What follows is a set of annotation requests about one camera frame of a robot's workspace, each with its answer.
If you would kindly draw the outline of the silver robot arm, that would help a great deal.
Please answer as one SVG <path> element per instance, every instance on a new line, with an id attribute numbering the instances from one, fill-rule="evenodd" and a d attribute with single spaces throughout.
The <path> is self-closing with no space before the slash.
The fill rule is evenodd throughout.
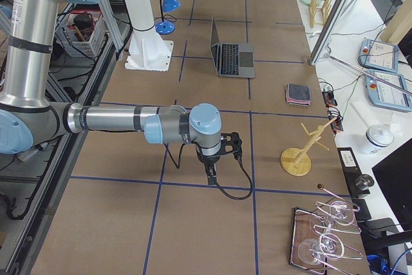
<path id="1" fill-rule="evenodd" d="M 1 91 L 1 152 L 16 154 L 67 133 L 141 131 L 151 144 L 194 144 L 214 185 L 223 151 L 221 118 L 212 104 L 126 108 L 50 102 L 46 82 L 59 4 L 99 0 L 14 0 L 5 84 Z"/>

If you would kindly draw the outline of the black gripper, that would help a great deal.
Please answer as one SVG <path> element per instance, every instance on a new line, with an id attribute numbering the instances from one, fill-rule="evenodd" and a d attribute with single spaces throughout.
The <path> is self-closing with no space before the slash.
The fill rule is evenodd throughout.
<path id="1" fill-rule="evenodd" d="M 204 165 L 208 185 L 217 184 L 217 173 L 216 173 L 216 163 L 220 159 L 218 155 L 207 156 L 204 155 L 201 151 L 197 152 L 197 157 L 199 161 Z"/>

